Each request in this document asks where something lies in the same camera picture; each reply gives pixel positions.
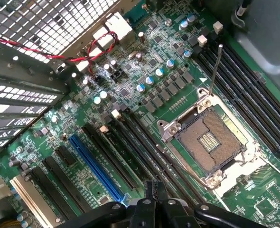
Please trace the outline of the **perforated metal slot cover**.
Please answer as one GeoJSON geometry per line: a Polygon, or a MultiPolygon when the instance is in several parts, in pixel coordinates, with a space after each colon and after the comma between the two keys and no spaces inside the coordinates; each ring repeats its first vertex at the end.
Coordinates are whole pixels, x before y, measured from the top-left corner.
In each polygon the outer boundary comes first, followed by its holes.
{"type": "Polygon", "coordinates": [[[59,96],[49,92],[39,92],[33,89],[18,88],[14,85],[0,84],[0,98],[50,105],[52,102],[56,101],[59,96]]]}

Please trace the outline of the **thin metal locking lever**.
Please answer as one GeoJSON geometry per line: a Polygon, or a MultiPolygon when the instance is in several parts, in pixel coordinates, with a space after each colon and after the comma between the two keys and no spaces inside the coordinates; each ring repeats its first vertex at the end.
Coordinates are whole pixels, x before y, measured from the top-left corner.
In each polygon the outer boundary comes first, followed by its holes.
{"type": "Polygon", "coordinates": [[[212,73],[212,79],[211,79],[211,85],[210,85],[210,89],[209,89],[209,95],[211,95],[212,92],[213,92],[213,87],[214,87],[214,83],[215,83],[215,78],[216,78],[217,70],[218,70],[219,64],[221,62],[222,50],[223,50],[223,44],[219,44],[218,45],[218,50],[217,50],[217,58],[216,58],[215,66],[214,66],[213,73],[212,73]]]}

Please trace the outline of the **grey metal drive cage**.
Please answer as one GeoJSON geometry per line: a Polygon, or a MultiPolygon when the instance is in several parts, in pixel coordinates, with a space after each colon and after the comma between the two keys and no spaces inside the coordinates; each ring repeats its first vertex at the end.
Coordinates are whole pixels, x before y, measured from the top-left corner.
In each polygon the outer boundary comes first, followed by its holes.
{"type": "Polygon", "coordinates": [[[252,0],[234,37],[280,89],[280,0],[252,0]]]}

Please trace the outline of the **black RAM slot white latch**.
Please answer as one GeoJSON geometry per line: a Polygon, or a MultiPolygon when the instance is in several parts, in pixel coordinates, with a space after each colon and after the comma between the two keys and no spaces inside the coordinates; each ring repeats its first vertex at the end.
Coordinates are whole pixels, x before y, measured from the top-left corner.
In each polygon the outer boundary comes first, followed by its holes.
{"type": "Polygon", "coordinates": [[[280,102],[263,78],[228,44],[223,46],[215,85],[229,99],[258,137],[280,157],[280,102]]]}
{"type": "Polygon", "coordinates": [[[264,78],[259,72],[253,71],[239,56],[239,53],[232,48],[221,22],[217,21],[213,24],[211,38],[215,40],[211,41],[210,48],[223,44],[226,62],[239,70],[239,76],[236,78],[247,85],[249,94],[259,101],[260,109],[267,115],[267,123],[276,128],[275,134],[280,137],[280,91],[270,80],[264,78]]]}
{"type": "Polygon", "coordinates": [[[107,138],[116,152],[123,158],[128,165],[130,172],[133,172],[142,182],[151,180],[150,172],[147,172],[140,161],[134,156],[133,151],[124,143],[123,138],[117,134],[111,127],[103,125],[100,132],[107,138]]]}
{"type": "Polygon", "coordinates": [[[158,149],[158,145],[150,132],[128,109],[125,111],[114,109],[111,114],[115,119],[112,122],[115,128],[123,136],[131,140],[134,139],[145,149],[145,157],[149,159],[149,164],[153,166],[153,170],[158,173],[158,178],[165,183],[170,196],[183,199],[190,208],[193,208],[195,202],[170,170],[171,162],[165,155],[162,155],[162,149],[158,149]]]}

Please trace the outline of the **short black expansion slot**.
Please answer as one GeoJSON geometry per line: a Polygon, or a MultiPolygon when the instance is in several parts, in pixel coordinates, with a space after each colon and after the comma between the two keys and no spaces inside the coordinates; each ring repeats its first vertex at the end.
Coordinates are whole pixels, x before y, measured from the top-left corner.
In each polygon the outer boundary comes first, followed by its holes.
{"type": "Polygon", "coordinates": [[[69,150],[64,145],[58,146],[55,149],[55,153],[61,158],[61,160],[67,167],[74,165],[77,162],[75,157],[69,152],[69,150]]]}

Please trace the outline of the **green PC motherboard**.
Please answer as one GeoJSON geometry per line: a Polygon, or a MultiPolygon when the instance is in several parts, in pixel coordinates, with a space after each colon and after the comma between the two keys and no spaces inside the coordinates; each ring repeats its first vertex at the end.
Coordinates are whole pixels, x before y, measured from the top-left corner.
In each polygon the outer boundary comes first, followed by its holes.
{"type": "MultiPolygon", "coordinates": [[[[216,196],[213,191],[203,187],[186,171],[173,153],[174,150],[190,164],[199,177],[204,176],[194,159],[176,139],[173,139],[171,144],[162,141],[157,125],[158,120],[171,122],[195,103],[198,100],[199,88],[203,87],[209,91],[212,76],[199,66],[192,55],[190,59],[183,59],[183,53],[185,50],[190,50],[193,54],[193,45],[197,44],[200,30],[207,27],[213,31],[213,24],[217,21],[223,24],[230,45],[246,64],[253,71],[259,72],[264,78],[270,80],[280,91],[271,77],[234,37],[234,30],[238,27],[247,30],[243,15],[252,0],[237,0],[232,7],[229,7],[231,1],[216,2],[219,9],[228,11],[229,21],[226,23],[205,6],[205,0],[155,0],[156,8],[132,25],[135,41],[127,48],[120,45],[115,32],[108,31],[107,34],[113,36],[114,42],[107,50],[93,56],[92,47],[96,45],[96,41],[93,41],[86,49],[86,57],[81,58],[76,66],[81,73],[71,78],[70,92],[0,153],[0,177],[4,179],[11,191],[10,196],[0,199],[0,228],[43,228],[10,183],[10,180],[18,175],[34,185],[61,220],[62,224],[55,228],[77,228],[77,222],[84,220],[85,216],[94,209],[109,202],[116,202],[68,141],[69,136],[73,134],[79,136],[117,187],[125,194],[121,202],[124,206],[134,205],[136,200],[144,197],[146,182],[160,181],[154,179],[151,174],[151,180],[144,182],[139,180],[133,172],[130,172],[128,165],[107,138],[101,134],[100,127],[108,126],[104,118],[108,115],[113,117],[112,110],[121,110],[121,105],[125,105],[134,112],[145,129],[179,164],[185,177],[205,199],[205,203],[221,207],[267,228],[280,228],[280,157],[272,153],[259,139],[215,83],[212,94],[224,102],[259,143],[263,159],[266,161],[266,165],[254,173],[240,176],[237,184],[222,197],[216,196]],[[180,31],[180,22],[186,20],[190,13],[196,16],[195,22],[188,25],[187,30],[180,31]],[[168,59],[175,61],[173,69],[166,67],[168,59]],[[155,75],[157,68],[163,69],[163,77],[155,75]],[[145,83],[145,78],[148,76],[154,78],[153,85],[145,83]],[[138,84],[145,85],[144,93],[137,91],[138,84]],[[102,99],[100,105],[95,105],[93,98],[100,97],[101,91],[106,91],[108,98],[102,99]],[[84,133],[82,127],[85,124],[90,124],[110,145],[138,183],[138,188],[131,190],[126,185],[84,133]],[[55,149],[60,145],[64,145],[75,157],[77,162],[74,165],[67,167],[55,153],[55,149]],[[42,161],[49,156],[55,159],[87,200],[92,207],[91,211],[81,212],[57,178],[44,166],[42,161]],[[31,176],[31,171],[35,167],[40,167],[52,181],[76,213],[76,218],[69,221],[64,219],[31,176]]],[[[178,199],[186,206],[188,213],[193,211],[194,207],[190,208],[183,199],[178,199]]]]}

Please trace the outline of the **metal CPU socket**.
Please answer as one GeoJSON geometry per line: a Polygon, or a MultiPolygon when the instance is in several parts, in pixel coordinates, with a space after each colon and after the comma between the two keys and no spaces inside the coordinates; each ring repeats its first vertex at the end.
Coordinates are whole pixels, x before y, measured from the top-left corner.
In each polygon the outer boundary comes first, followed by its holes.
{"type": "Polygon", "coordinates": [[[224,102],[206,88],[197,90],[198,100],[171,122],[158,120],[163,142],[176,139],[194,159],[203,177],[174,150],[186,171],[203,187],[222,197],[240,176],[266,165],[259,143],[224,102]]]}

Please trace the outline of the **perforated metal PC case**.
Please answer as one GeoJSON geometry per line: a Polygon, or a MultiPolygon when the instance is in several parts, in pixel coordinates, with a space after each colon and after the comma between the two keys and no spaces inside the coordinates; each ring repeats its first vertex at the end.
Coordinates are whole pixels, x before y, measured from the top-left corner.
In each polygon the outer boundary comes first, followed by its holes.
{"type": "Polygon", "coordinates": [[[0,98],[0,153],[69,92],[93,34],[119,12],[132,27],[155,0],[0,0],[0,84],[49,92],[52,104],[0,98]]]}

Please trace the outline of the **white expansion slot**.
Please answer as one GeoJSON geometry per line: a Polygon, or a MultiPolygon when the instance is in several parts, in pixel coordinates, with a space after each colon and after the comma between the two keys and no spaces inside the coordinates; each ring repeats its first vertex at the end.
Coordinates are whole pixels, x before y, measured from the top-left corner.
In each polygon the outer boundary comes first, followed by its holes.
{"type": "Polygon", "coordinates": [[[43,228],[55,228],[62,224],[31,182],[18,175],[11,179],[10,183],[43,228]]]}

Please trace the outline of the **blue expansion slot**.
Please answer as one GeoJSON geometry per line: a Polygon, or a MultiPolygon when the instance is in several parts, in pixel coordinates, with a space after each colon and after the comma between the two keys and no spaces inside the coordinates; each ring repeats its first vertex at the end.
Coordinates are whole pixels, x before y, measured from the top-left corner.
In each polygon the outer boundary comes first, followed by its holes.
{"type": "Polygon", "coordinates": [[[106,188],[112,198],[117,202],[123,202],[125,194],[117,187],[112,178],[104,170],[104,168],[99,164],[91,151],[83,143],[78,135],[73,134],[69,136],[68,141],[72,147],[77,151],[77,153],[82,157],[87,166],[95,174],[101,184],[106,188]]]}

